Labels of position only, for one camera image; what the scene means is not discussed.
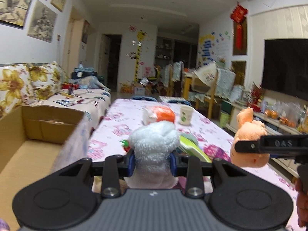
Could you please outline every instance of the blue stool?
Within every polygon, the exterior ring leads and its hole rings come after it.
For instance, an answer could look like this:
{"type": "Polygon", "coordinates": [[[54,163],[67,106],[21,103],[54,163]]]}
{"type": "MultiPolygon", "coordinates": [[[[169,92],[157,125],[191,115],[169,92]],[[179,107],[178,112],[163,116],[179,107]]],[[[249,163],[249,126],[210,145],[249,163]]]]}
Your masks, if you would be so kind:
{"type": "Polygon", "coordinates": [[[184,104],[184,105],[188,105],[188,106],[192,107],[192,105],[189,101],[170,100],[170,101],[167,101],[167,103],[180,103],[180,104],[184,104]]]}
{"type": "Polygon", "coordinates": [[[141,95],[133,96],[133,97],[131,97],[131,100],[144,100],[144,101],[150,101],[150,102],[157,102],[157,100],[153,97],[141,96],[141,95]]]}

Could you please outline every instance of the white plush toy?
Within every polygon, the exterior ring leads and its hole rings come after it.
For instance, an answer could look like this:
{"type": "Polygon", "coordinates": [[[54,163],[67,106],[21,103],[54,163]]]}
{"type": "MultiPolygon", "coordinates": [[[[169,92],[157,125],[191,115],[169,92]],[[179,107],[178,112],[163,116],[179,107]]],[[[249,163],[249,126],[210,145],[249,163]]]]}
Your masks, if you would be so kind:
{"type": "Polygon", "coordinates": [[[132,177],[125,177],[130,188],[173,188],[178,178],[172,176],[168,158],[180,144],[180,134],[172,122],[161,121],[140,127],[129,136],[136,167],[132,177]]]}

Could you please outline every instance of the metal screw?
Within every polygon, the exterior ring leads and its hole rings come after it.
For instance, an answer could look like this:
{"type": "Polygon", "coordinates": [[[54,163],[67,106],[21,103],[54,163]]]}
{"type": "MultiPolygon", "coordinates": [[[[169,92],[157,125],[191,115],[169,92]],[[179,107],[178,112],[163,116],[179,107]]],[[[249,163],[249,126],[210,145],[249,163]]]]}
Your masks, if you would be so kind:
{"type": "Polygon", "coordinates": [[[107,196],[115,196],[118,194],[118,190],[114,187],[107,187],[103,190],[103,194],[107,196]]]}
{"type": "Polygon", "coordinates": [[[188,191],[188,194],[192,195],[192,196],[200,196],[202,194],[202,189],[198,188],[198,187],[191,187],[188,191]]]}

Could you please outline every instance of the orange plush toy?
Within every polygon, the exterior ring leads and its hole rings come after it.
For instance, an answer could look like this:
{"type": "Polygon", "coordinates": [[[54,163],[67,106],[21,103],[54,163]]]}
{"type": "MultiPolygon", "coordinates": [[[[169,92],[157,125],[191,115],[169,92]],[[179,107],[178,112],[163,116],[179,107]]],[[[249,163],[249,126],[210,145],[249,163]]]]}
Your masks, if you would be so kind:
{"type": "Polygon", "coordinates": [[[266,136],[267,131],[264,124],[253,120],[252,108],[243,109],[237,116],[238,131],[235,134],[231,146],[231,162],[238,167],[263,167],[269,159],[269,154],[244,154],[235,151],[235,143],[238,141],[256,141],[261,136],[266,136]]]}

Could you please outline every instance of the orange tissue package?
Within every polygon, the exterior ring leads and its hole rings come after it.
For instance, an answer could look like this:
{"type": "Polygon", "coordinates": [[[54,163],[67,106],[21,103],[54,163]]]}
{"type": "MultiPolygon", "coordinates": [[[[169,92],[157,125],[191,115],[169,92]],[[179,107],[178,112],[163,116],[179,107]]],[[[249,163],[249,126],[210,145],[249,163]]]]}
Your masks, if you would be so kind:
{"type": "Polygon", "coordinates": [[[149,106],[144,109],[142,120],[144,125],[149,125],[150,123],[160,121],[169,121],[174,123],[175,115],[174,112],[168,107],[149,106]]]}

